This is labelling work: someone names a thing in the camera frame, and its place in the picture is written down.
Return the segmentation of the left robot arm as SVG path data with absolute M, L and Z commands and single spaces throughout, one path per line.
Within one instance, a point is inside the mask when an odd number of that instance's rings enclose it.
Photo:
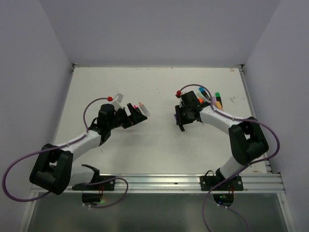
M 147 120 L 149 116 L 148 110 L 142 106 L 129 103 L 127 109 L 129 115 L 125 108 L 117 109 L 115 104 L 103 104 L 83 138 L 58 146 L 46 144 L 30 173 L 30 182 L 56 195 L 68 186 L 85 185 L 88 189 L 97 189 L 102 181 L 99 169 L 87 164 L 73 168 L 72 164 L 81 155 L 103 145 L 113 129 L 127 129 Z

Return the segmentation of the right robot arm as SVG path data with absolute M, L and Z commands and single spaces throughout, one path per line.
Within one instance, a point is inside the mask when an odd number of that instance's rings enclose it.
M 218 101 L 200 100 L 196 93 L 177 91 L 180 103 L 175 106 L 176 125 L 182 132 L 184 125 L 195 121 L 209 124 L 229 136 L 231 157 L 211 176 L 209 185 L 216 184 L 219 189 L 232 185 L 231 176 L 241 171 L 251 161 L 259 158 L 269 150 L 266 138 L 254 117 L 235 118 L 218 108 Z

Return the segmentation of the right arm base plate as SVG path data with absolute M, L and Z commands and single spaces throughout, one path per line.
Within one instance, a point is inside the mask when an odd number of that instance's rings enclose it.
M 199 177 L 199 183 L 202 191 L 243 191 L 242 178 L 236 176 L 230 180 L 221 180 L 215 175 L 202 175 Z

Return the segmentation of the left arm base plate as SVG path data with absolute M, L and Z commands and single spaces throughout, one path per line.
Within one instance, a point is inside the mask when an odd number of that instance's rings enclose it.
M 113 175 L 100 175 L 97 180 L 91 181 L 96 185 L 78 184 L 72 187 L 75 191 L 114 191 L 115 176 Z

